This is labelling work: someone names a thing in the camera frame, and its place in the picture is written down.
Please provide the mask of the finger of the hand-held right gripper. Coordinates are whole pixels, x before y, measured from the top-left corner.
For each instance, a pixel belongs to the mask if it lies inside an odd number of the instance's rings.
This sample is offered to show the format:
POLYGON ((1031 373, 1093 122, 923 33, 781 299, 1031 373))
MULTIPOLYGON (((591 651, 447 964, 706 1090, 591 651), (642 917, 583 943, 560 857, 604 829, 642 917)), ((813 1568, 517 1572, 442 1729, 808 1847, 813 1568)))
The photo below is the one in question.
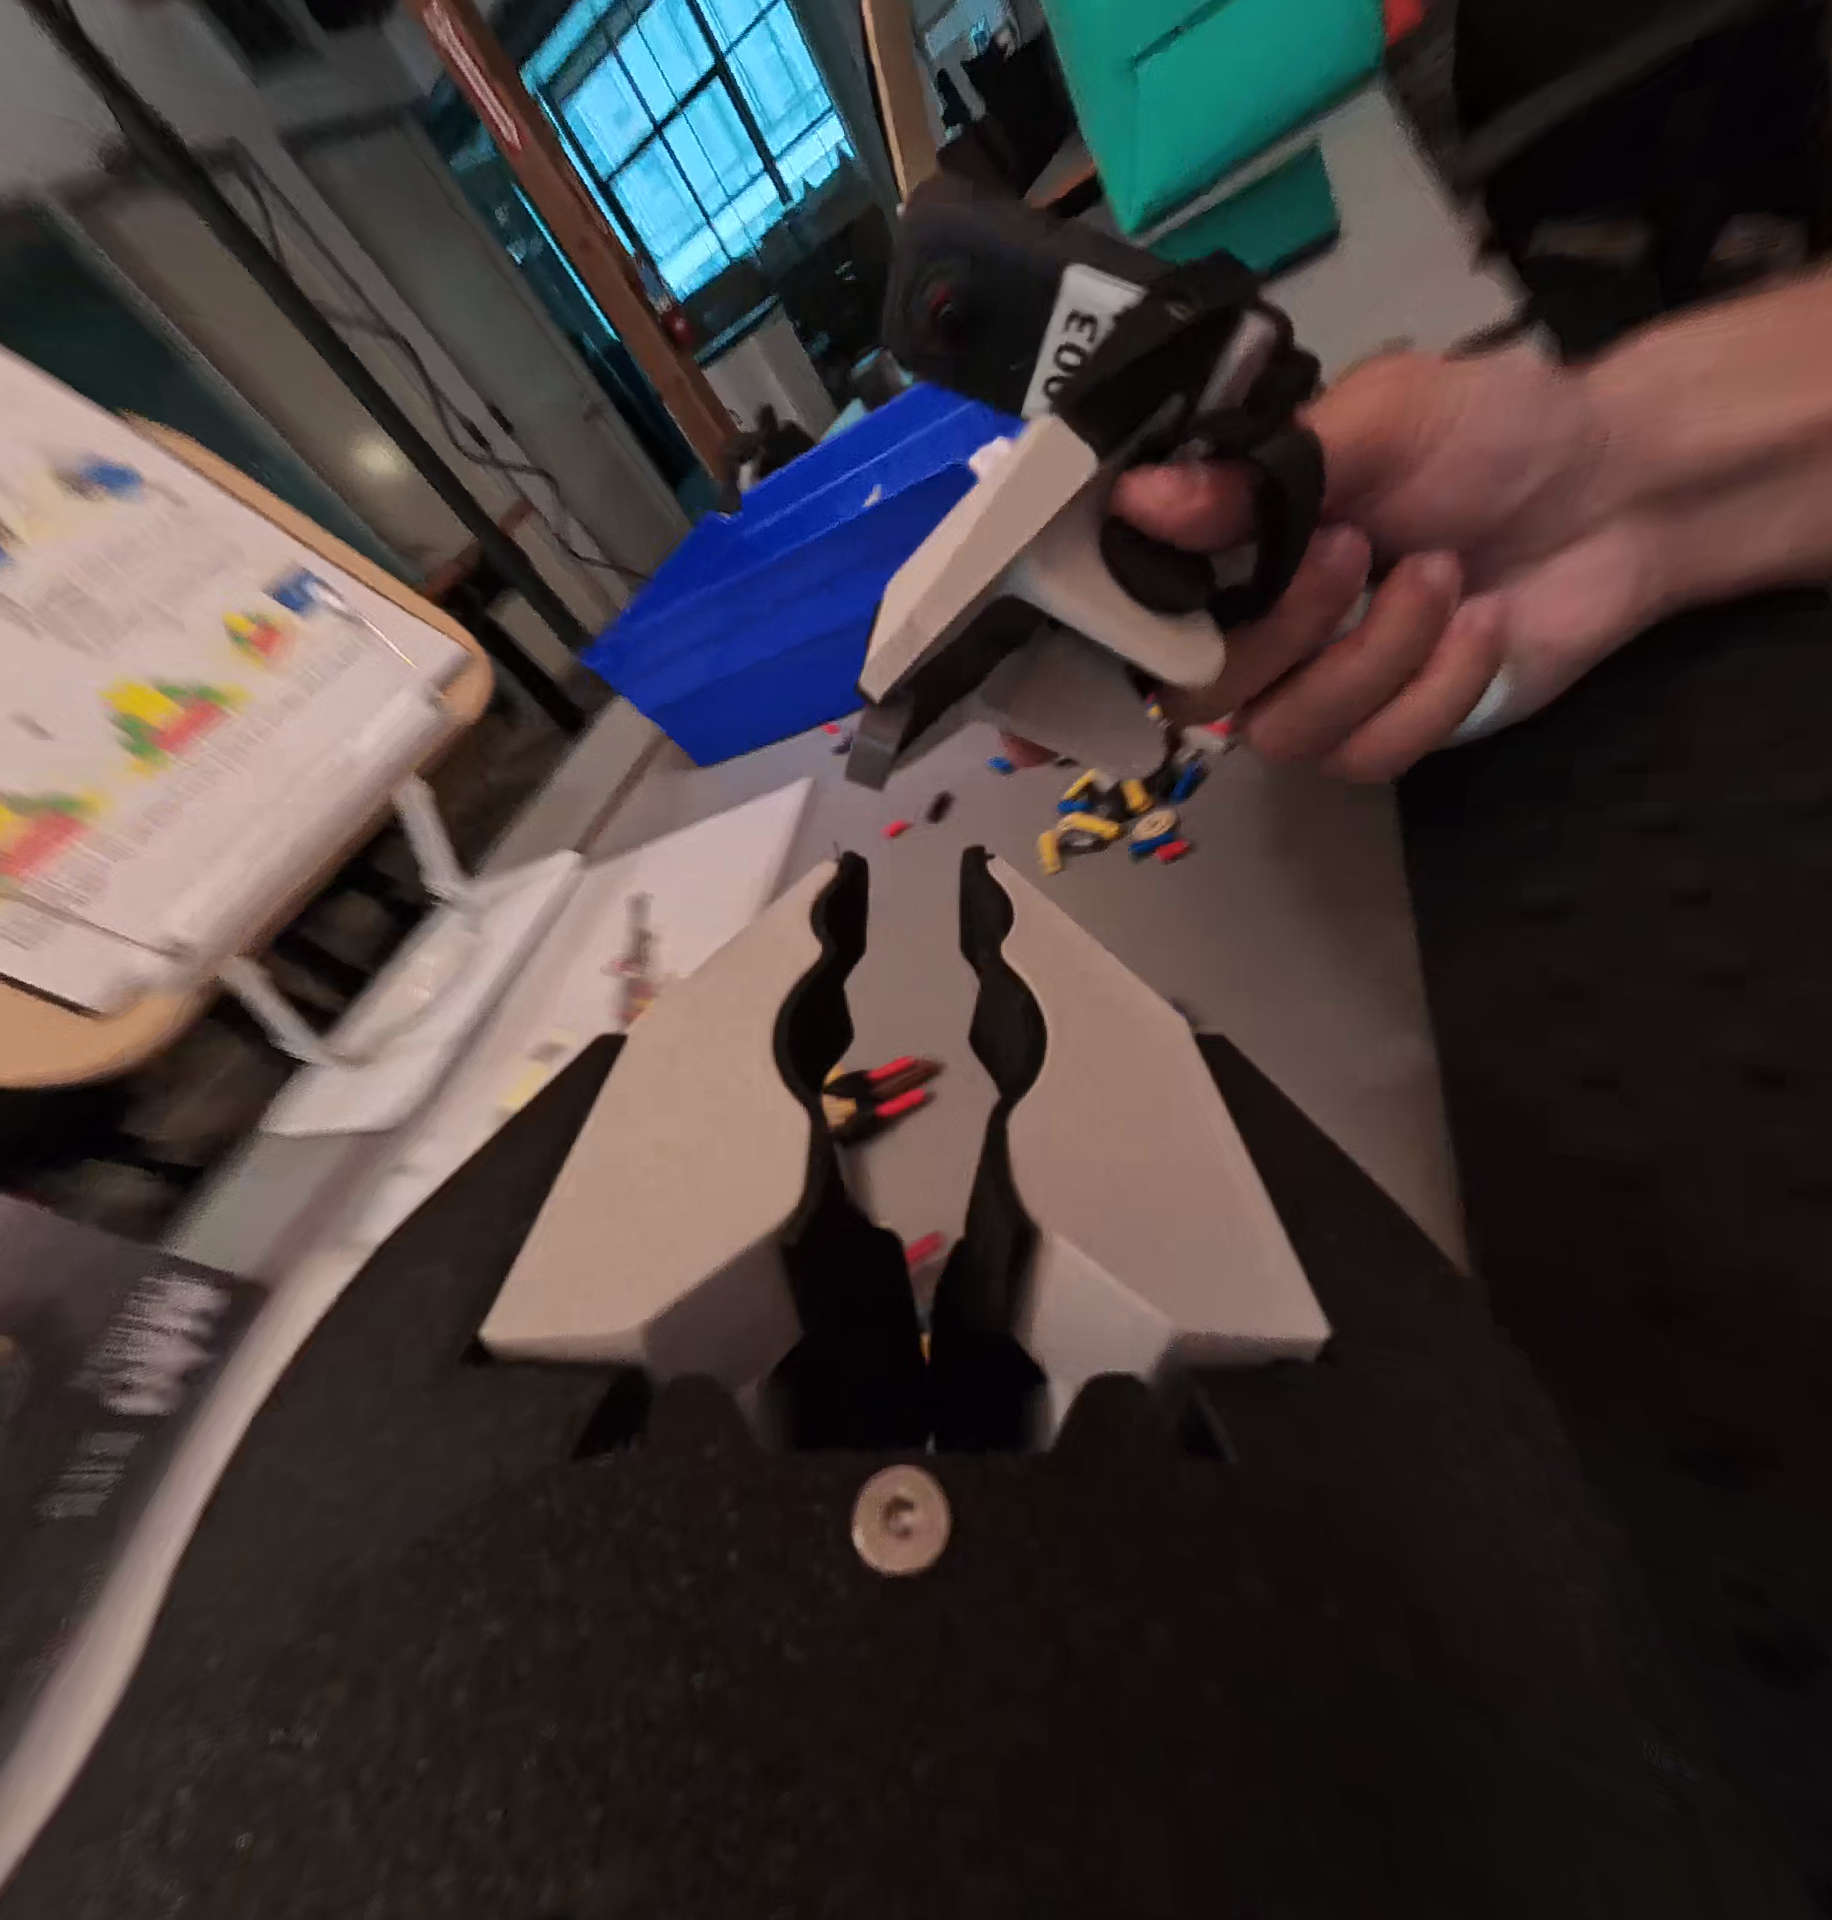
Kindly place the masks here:
POLYGON ((1044 623, 1038 606, 1012 596, 974 613, 960 634, 942 641, 896 684, 890 697, 896 723, 891 753, 914 754, 1044 623))
POLYGON ((978 483, 883 590, 856 695, 883 707, 991 597, 1057 517, 1099 478, 1099 459, 1065 419, 1038 417, 996 446, 978 483))

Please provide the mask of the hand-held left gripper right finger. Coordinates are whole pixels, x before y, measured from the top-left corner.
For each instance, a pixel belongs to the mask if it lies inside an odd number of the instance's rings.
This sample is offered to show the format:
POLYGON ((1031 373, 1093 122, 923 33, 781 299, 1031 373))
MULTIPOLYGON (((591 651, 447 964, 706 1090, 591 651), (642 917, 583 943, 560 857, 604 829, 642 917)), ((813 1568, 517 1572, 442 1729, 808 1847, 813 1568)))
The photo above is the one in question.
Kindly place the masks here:
POLYGON ((1331 1322, 1191 1025, 982 846, 957 912, 991 1082, 957 1351, 1039 1373, 1314 1361, 1331 1322))

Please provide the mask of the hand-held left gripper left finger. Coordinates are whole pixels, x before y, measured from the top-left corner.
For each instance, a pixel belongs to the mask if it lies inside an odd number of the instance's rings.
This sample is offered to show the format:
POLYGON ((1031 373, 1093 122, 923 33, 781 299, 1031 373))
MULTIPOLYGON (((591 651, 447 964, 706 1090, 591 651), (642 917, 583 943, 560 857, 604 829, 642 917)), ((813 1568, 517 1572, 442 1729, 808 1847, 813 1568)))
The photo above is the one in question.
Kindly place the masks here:
POLYGON ((776 1366, 799 1312, 784 1237, 823 1177, 824 1066, 784 1012, 865 940, 867 863, 821 862, 628 1031, 477 1341, 501 1361, 776 1366))

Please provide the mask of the pile of small lego pins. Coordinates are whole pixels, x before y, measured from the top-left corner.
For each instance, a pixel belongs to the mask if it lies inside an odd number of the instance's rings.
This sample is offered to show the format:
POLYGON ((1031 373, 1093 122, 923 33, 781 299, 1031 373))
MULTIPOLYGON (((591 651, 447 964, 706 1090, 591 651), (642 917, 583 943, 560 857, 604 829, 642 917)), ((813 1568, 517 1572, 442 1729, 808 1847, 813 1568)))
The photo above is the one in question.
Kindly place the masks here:
POLYGON ((1131 863, 1171 865, 1191 852, 1182 807, 1210 778, 1214 763, 1234 746, 1234 714, 1218 714, 1198 725, 1178 725, 1161 697, 1145 692, 1143 714, 1156 728, 1161 756, 1143 778, 1114 776, 1047 751, 1013 751, 1003 736, 986 768, 1013 778, 1042 766, 1074 768, 1078 774, 1055 803, 1050 824, 1034 841, 1042 876, 1061 876, 1071 862, 1122 849, 1131 863))

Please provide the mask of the grey lego beam assembly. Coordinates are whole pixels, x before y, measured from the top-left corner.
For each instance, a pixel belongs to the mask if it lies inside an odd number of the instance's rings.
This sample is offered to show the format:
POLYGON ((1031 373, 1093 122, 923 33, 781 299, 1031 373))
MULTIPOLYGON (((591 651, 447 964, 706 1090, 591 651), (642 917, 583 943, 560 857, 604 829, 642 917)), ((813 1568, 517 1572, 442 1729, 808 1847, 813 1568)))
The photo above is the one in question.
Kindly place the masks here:
POLYGON ((941 1060, 901 1054, 877 1068, 835 1066, 821 1089, 823 1119, 835 1148, 837 1173, 849 1203, 874 1217, 867 1193, 864 1148, 896 1129, 934 1100, 933 1082, 941 1060))

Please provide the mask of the lego instruction booklet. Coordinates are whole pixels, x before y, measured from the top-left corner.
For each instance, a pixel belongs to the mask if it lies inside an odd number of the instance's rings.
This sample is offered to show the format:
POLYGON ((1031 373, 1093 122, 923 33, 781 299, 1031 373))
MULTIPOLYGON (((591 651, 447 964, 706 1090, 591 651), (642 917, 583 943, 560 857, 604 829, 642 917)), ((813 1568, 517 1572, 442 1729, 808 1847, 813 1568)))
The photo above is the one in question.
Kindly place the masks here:
POLYGON ((163 1472, 94 1611, 0 1761, 0 1887, 60 1809, 113 1716, 232 1454, 360 1268, 595 1042, 624 994, 700 966, 768 904, 805 816, 808 781, 650 841, 585 857, 585 879, 426 1103, 368 1137, 264 1129, 219 1197, 163 1251, 269 1287, 163 1472))

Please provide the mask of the person's right forearm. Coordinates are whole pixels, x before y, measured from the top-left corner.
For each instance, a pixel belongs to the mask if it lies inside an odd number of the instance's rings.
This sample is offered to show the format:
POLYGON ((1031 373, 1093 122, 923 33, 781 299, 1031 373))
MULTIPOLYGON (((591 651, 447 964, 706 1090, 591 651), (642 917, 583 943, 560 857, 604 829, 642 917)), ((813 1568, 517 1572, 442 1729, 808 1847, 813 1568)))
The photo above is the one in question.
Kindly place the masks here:
POLYGON ((1832 266, 1656 324, 1582 389, 1586 530, 1639 610, 1832 586, 1832 266))

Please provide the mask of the lego set box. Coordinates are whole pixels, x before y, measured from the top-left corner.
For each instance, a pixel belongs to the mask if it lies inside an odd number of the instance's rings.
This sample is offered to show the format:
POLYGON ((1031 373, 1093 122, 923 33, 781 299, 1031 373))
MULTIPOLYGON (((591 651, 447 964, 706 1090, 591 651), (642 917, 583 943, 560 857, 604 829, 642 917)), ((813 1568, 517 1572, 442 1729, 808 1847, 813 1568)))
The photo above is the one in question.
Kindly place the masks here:
POLYGON ((0 1761, 267 1300, 0 1191, 0 1761))

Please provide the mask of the person's right hand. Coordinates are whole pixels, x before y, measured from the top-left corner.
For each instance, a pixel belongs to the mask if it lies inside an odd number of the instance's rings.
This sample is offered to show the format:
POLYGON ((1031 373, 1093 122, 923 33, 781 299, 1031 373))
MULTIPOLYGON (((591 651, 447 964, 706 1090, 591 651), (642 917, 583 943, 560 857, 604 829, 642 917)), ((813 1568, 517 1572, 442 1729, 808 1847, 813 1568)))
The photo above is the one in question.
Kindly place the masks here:
POLYGON ((1395 781, 1470 723, 1499 728, 1667 614, 1639 518, 1602 493, 1582 373, 1529 352, 1398 356, 1323 392, 1325 504, 1282 597, 1226 637, 1174 723, 1257 756, 1395 781))

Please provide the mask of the blue storage bin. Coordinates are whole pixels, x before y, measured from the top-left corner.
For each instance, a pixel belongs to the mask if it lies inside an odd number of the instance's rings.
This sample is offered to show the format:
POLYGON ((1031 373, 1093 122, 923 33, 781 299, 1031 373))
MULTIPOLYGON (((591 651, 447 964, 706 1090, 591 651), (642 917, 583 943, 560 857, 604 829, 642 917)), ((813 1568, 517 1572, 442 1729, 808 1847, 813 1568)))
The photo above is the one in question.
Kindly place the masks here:
POLYGON ((706 515, 583 663, 697 766, 837 723, 890 578, 1023 419, 913 386, 706 515))

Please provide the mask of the teal plastic container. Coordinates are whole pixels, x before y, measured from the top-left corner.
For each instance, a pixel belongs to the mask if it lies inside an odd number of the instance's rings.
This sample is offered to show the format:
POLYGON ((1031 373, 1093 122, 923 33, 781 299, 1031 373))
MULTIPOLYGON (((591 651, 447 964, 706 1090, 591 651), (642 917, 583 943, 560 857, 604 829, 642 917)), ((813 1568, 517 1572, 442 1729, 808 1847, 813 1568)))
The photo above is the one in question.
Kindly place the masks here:
POLYGON ((1259 279, 1334 246, 1323 121, 1383 69, 1383 2, 1046 2, 1078 131, 1122 235, 1259 279))

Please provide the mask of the white desk stand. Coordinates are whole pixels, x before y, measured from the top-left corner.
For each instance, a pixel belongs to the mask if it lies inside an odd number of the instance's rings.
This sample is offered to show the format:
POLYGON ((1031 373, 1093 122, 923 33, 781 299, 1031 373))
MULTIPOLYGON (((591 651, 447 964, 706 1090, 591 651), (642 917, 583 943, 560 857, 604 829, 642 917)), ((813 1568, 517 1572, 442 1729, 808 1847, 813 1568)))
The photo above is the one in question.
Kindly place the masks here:
POLYGON ((407 957, 387 980, 378 981, 384 989, 400 989, 395 1017, 381 1019, 375 1012, 355 1014, 355 1038, 337 1042, 306 1025, 255 957, 234 955, 216 976, 216 984, 274 1048, 298 1066, 332 1071, 378 1066, 387 1051, 438 1017, 444 1002, 462 986, 483 947, 487 914, 476 898, 476 882, 452 849, 435 793, 423 778, 409 778, 395 790, 392 803, 432 906, 409 943, 407 957))

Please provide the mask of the black perforated panel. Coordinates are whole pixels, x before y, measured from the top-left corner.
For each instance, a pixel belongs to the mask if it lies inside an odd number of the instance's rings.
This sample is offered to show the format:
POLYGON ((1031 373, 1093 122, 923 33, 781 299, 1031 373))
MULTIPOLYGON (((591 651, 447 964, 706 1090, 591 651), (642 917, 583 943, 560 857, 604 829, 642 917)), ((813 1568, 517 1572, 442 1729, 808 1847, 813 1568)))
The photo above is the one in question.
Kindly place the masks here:
POLYGON ((1832 592, 1650 631, 1398 809, 1479 1274, 1832 1916, 1832 592))

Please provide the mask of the white square base plate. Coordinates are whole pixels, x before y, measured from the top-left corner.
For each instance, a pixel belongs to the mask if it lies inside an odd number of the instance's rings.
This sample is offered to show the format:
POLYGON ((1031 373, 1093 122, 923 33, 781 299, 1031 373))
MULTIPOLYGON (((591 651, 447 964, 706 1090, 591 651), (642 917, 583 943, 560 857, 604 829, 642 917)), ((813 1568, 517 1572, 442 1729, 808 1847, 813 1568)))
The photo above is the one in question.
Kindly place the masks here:
POLYGON ((585 859, 571 851, 471 879, 457 899, 424 917, 325 1031, 309 1029, 267 973, 235 964, 232 989, 295 1063, 262 1129, 279 1141, 399 1129, 490 1017, 583 879, 585 859))

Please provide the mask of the wooden post red sign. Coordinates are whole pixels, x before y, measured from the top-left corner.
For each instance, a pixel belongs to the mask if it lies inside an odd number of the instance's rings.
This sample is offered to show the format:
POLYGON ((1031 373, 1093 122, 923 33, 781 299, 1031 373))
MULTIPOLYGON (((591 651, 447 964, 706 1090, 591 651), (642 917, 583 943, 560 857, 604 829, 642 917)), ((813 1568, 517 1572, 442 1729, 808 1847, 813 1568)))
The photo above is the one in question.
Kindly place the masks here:
POLYGON ((563 139, 530 97, 518 67, 470 2, 407 2, 447 77, 506 156, 544 227, 568 256, 594 304, 646 376, 670 419, 711 478, 735 478, 736 425, 691 352, 675 340, 650 299, 635 256, 614 235, 563 139))

